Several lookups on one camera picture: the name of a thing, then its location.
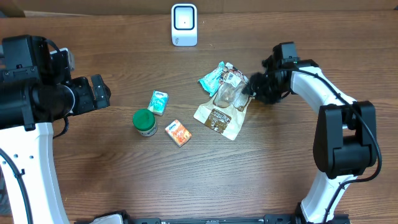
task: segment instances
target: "green jar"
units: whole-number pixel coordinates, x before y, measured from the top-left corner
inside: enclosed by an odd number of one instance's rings
[[[132,123],[137,131],[145,137],[152,136],[157,131],[155,115],[147,109],[138,110],[132,116]]]

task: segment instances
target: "crumpled packaging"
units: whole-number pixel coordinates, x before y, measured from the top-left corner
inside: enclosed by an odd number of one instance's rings
[[[209,102],[200,105],[193,117],[228,139],[235,140],[252,98],[242,94],[248,79],[229,65],[224,68],[218,93]]]
[[[220,62],[216,69],[198,80],[203,89],[210,93],[210,97],[212,97],[220,87],[220,78],[223,73],[223,68],[224,62]]]

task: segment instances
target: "small carton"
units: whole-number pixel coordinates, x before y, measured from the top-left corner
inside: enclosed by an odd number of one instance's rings
[[[177,119],[166,127],[166,132],[180,147],[192,137],[192,134]]]
[[[148,110],[157,115],[163,115],[166,110],[167,102],[169,100],[169,95],[167,93],[162,93],[161,91],[154,91]]]

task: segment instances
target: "green lid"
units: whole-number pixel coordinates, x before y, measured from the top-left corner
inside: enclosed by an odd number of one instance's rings
[[[132,123],[139,131],[148,131],[155,125],[155,116],[150,110],[141,109],[132,116]]]

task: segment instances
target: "orange and white box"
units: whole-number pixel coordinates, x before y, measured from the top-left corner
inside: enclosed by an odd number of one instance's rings
[[[192,137],[192,134],[177,119],[168,125],[165,130],[180,147]]]

